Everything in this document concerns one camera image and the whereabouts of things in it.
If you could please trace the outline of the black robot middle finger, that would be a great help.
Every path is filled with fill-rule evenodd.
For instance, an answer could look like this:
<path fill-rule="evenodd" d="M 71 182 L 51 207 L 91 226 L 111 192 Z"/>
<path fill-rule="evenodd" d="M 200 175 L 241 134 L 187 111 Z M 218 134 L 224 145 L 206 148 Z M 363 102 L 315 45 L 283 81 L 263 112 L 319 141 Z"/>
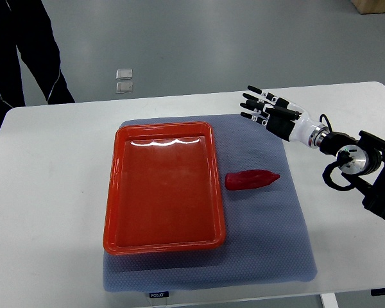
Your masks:
<path fill-rule="evenodd" d="M 243 97 L 246 99 L 246 104 L 269 104 L 269 101 L 263 100 L 261 98 L 257 98 L 255 96 L 252 96 L 251 94 L 248 93 L 243 93 Z"/>

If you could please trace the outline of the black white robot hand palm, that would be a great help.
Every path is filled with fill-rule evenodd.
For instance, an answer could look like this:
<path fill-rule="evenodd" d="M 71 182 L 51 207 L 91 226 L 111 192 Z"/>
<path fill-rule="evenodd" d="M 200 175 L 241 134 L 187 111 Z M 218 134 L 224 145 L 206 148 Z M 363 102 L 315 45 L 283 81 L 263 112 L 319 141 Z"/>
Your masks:
<path fill-rule="evenodd" d="M 274 116 L 270 117 L 269 115 L 269 120 L 266 125 L 267 131 L 288 142 L 299 141 L 310 148 L 318 147 L 316 141 L 320 134 L 320 122 L 311 119 L 305 109 L 294 103 L 284 103 L 284 105 L 280 106 L 278 101 L 266 104 L 266 108 L 269 107 L 283 107 L 299 111 L 300 118 L 296 121 L 289 121 Z"/>

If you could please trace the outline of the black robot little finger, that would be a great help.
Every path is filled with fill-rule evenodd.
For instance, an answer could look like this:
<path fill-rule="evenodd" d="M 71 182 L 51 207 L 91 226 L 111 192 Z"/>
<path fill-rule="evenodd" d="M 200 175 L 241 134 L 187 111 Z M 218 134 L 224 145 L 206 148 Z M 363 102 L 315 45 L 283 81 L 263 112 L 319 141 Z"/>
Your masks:
<path fill-rule="evenodd" d="M 254 123 L 258 123 L 260 125 L 266 126 L 269 120 L 269 115 L 265 113 L 256 113 L 256 114 L 249 114 L 246 112 L 241 112 L 240 116 L 249 119 L 253 121 Z"/>

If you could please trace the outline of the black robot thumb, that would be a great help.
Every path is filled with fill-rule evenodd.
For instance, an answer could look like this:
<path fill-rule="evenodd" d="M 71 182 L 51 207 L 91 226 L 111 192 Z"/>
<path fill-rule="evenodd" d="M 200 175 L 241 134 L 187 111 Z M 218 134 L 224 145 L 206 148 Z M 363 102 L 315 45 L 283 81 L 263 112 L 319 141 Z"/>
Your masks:
<path fill-rule="evenodd" d="M 269 107 L 265 109 L 265 113 L 269 114 L 270 117 L 274 116 L 289 121 L 296 121 L 300 118 L 299 111 L 294 111 L 283 107 Z"/>

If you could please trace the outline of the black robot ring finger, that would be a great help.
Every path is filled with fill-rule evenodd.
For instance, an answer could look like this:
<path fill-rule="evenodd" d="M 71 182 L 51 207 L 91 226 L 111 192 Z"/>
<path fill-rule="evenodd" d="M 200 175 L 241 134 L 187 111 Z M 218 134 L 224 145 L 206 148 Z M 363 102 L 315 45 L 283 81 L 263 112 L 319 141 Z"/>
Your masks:
<path fill-rule="evenodd" d="M 245 108 L 245 109 L 250 110 L 250 111 L 255 112 L 255 113 L 264 112 L 264 104 L 263 103 L 249 101 L 246 103 L 240 103 L 240 106 L 242 108 Z"/>

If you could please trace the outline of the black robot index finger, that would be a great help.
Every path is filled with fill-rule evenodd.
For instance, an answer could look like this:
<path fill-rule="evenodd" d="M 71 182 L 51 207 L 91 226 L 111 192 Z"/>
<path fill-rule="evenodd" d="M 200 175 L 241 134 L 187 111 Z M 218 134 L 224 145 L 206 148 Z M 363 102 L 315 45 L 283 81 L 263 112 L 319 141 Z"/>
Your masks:
<path fill-rule="evenodd" d="M 276 97 L 274 94 L 270 92 L 266 92 L 262 89 L 258 89 L 257 87 L 254 87 L 252 85 L 248 85 L 247 89 L 251 91 L 252 93 L 257 94 L 260 98 L 266 99 L 270 102 L 276 102 L 278 100 L 278 97 Z"/>

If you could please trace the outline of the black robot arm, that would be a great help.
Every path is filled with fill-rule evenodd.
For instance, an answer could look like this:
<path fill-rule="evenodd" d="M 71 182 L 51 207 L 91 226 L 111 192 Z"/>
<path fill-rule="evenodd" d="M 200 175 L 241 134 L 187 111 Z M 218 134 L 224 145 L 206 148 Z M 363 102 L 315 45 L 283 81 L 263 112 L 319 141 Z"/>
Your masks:
<path fill-rule="evenodd" d="M 385 140 L 365 131 L 356 140 L 333 131 L 325 114 L 315 121 L 308 111 L 284 98 L 251 85 L 247 89 L 241 116 L 282 140 L 334 156 L 322 174 L 325 184 L 337 191 L 357 189 L 364 196 L 363 207 L 385 220 Z"/>

